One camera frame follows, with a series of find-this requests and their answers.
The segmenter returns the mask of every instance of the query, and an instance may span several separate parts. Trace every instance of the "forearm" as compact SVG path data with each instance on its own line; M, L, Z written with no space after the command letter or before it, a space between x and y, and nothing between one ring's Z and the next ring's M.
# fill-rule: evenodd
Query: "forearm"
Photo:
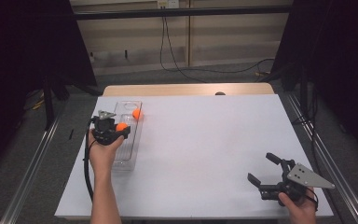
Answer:
M91 223L121 223L110 172L96 176L94 183Z

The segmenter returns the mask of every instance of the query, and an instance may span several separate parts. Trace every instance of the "power outlet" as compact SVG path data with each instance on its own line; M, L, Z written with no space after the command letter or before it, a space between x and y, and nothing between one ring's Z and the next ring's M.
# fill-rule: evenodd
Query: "power outlet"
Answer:
M168 0L168 8L179 8L179 0Z
M168 8L168 0L158 0L157 1L157 8Z

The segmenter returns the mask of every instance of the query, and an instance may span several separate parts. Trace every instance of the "orange object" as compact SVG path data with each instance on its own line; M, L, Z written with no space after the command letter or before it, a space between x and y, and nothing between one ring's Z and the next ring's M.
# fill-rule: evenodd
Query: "orange object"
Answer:
M135 118L135 119L139 119L139 117L141 116L141 109L140 108L136 108L132 111L132 116Z
M118 123L116 126L116 132L123 131L128 125L124 122Z

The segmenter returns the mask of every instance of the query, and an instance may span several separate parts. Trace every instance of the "white tabletop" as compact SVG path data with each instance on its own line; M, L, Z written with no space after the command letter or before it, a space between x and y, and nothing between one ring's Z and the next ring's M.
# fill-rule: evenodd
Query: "white tabletop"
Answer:
M93 115L114 111L119 101L142 101L145 115L135 169L112 173L122 217L288 217L246 179L251 173L262 184L282 181L281 166L266 159L268 152L310 168L278 95L100 97ZM83 157L84 141L57 217L90 218ZM323 192L315 192L317 216L332 216Z

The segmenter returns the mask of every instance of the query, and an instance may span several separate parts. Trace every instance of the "plastic box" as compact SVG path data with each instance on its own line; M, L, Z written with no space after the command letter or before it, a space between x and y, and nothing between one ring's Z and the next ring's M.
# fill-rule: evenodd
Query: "plastic box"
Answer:
M134 109L141 110L138 119L132 115ZM139 140L141 138L143 113L141 101L120 101L116 103L115 108L116 123L125 122L131 126L131 132L123 144L116 152L116 158L113 163L113 171L131 171L135 167L136 157L138 154Z

